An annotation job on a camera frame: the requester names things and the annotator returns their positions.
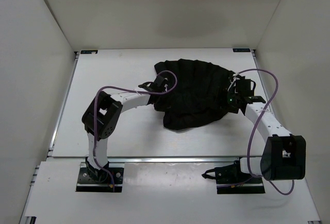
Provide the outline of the black pleated skirt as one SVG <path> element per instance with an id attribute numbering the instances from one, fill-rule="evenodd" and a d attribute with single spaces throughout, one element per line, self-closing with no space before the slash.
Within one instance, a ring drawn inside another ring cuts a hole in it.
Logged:
<path id="1" fill-rule="evenodd" d="M 163 126 L 180 131 L 201 127 L 222 119 L 231 111 L 227 102 L 230 77 L 226 68 L 200 60 L 179 59 L 155 64 L 156 73 L 173 88 L 154 104 L 164 112 Z"/>

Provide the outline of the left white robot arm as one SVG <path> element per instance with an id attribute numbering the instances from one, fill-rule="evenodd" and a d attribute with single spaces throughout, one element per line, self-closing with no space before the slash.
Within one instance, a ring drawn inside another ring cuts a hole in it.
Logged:
<path id="1" fill-rule="evenodd" d="M 168 80 L 157 76 L 153 82 L 145 82 L 133 90 L 108 94 L 101 88 L 82 116 L 82 123 L 89 140 L 86 167 L 89 177 L 97 183 L 115 186 L 114 173 L 111 172 L 108 156 L 108 138 L 114 132 L 120 115 L 128 110 L 157 102 L 168 92 Z"/>

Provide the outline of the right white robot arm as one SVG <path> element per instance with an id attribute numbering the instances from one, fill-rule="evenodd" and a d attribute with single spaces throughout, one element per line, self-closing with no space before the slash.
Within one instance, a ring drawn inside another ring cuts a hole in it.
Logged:
<path id="1" fill-rule="evenodd" d="M 265 147 L 261 156 L 243 157 L 231 170 L 231 177 L 243 183 L 250 175 L 267 181 L 301 180 L 305 177 L 306 141 L 293 135 L 276 119 L 261 96 L 254 95 L 254 83 L 245 77 L 233 77 L 227 102 L 233 113 L 241 111 L 258 131 Z"/>

